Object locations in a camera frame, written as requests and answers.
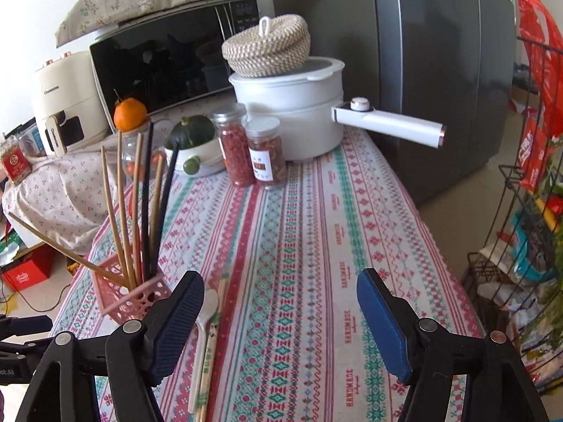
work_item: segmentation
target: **red box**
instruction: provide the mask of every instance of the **red box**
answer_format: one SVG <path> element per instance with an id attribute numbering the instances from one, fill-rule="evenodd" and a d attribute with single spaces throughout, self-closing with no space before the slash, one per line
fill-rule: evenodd
<path id="1" fill-rule="evenodd" d="M 45 244 L 3 267 L 0 277 L 14 291 L 27 289 L 49 279 L 54 256 L 55 249 Z"/>

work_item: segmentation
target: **woven basket lid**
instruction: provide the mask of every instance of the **woven basket lid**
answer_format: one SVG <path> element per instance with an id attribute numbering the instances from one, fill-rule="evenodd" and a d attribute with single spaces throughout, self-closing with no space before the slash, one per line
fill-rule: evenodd
<path id="1" fill-rule="evenodd" d="M 300 15 L 287 14 L 274 19 L 262 17 L 256 27 L 234 35 L 223 43 L 226 60 L 271 56 L 301 41 L 308 34 Z"/>

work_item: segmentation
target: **white label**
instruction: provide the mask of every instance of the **white label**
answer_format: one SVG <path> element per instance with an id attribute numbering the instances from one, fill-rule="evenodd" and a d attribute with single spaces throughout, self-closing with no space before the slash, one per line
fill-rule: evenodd
<path id="1" fill-rule="evenodd" d="M 223 154 L 223 160 L 227 160 L 227 157 L 224 154 L 223 143 L 221 142 L 221 138 L 219 138 L 219 147 L 221 148 L 221 153 Z"/>
<path id="2" fill-rule="evenodd" d="M 258 180 L 274 180 L 272 173 L 272 163 L 270 162 L 270 154 L 268 151 L 250 151 L 250 159 L 254 169 L 254 177 Z"/>

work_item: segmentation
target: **green knob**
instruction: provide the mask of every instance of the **green knob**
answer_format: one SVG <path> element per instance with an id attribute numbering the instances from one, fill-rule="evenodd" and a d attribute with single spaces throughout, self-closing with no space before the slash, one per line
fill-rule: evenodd
<path id="1" fill-rule="evenodd" d="M 201 160 L 198 156 L 191 157 L 184 162 L 184 173 L 196 174 L 199 171 Z"/>

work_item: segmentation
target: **plastic spoon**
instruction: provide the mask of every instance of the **plastic spoon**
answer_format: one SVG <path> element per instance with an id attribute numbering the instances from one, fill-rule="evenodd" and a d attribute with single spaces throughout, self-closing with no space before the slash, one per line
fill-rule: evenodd
<path id="1" fill-rule="evenodd" d="M 199 311 L 195 323 L 198 326 L 198 345 L 195 348 L 194 366 L 191 372 L 190 398 L 188 400 L 188 413 L 195 414 L 198 401 L 199 383 L 202 378 L 205 345 L 207 343 L 206 326 L 219 306 L 219 296 L 215 289 L 205 291 L 203 306 Z"/>

